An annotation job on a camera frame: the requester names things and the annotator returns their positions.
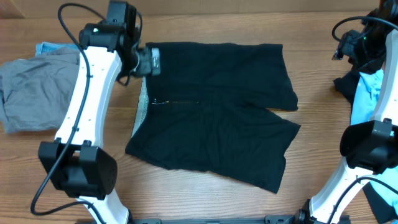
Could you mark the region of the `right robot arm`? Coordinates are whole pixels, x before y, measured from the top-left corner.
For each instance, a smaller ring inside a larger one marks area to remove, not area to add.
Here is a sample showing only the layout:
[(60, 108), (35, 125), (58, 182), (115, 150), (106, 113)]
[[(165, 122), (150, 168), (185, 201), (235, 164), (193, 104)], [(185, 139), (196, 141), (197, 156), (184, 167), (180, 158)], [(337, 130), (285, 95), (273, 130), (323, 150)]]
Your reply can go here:
[(384, 70), (378, 103), (370, 120), (346, 128), (340, 142), (342, 158), (319, 193), (305, 202), (286, 223), (349, 223), (342, 213), (377, 175), (397, 166), (397, 1), (381, 1), (367, 16), (359, 16), (362, 32), (350, 30), (333, 59), (348, 56), (352, 69), (372, 74)]

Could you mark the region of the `light blue t-shirt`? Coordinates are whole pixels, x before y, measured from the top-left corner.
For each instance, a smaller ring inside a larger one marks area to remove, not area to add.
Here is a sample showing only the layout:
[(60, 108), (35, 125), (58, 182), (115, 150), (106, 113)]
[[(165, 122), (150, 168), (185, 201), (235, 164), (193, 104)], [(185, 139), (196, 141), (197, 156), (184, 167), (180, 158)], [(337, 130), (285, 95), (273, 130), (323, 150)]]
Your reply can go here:
[[(356, 87), (351, 124), (369, 121), (378, 103), (383, 79), (383, 70), (378, 70), (372, 75), (359, 74)], [(370, 182), (370, 196), (375, 202), (370, 202), (374, 215), (379, 222), (388, 222), (397, 219), (397, 194), (375, 181)]]

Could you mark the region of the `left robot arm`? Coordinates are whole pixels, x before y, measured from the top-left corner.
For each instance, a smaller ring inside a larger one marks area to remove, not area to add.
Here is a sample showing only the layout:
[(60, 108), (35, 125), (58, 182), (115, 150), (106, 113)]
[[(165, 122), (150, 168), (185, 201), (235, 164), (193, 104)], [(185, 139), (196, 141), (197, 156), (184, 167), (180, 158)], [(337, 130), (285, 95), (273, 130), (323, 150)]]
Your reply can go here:
[(72, 98), (52, 142), (39, 159), (45, 183), (83, 205), (95, 223), (132, 223), (116, 190), (116, 160), (104, 151), (104, 122), (113, 86), (122, 78), (160, 74), (158, 49), (140, 47), (142, 16), (128, 2), (111, 1), (106, 16), (73, 38), (80, 64)]

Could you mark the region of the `black shorts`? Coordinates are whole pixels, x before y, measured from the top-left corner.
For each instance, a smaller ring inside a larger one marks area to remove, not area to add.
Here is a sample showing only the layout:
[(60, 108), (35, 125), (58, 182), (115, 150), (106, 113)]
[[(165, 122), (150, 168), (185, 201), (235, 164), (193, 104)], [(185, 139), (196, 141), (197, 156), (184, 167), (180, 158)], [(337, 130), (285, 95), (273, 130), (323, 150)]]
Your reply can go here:
[(300, 126), (280, 44), (151, 42), (147, 113), (125, 152), (168, 170), (214, 172), (277, 193)]

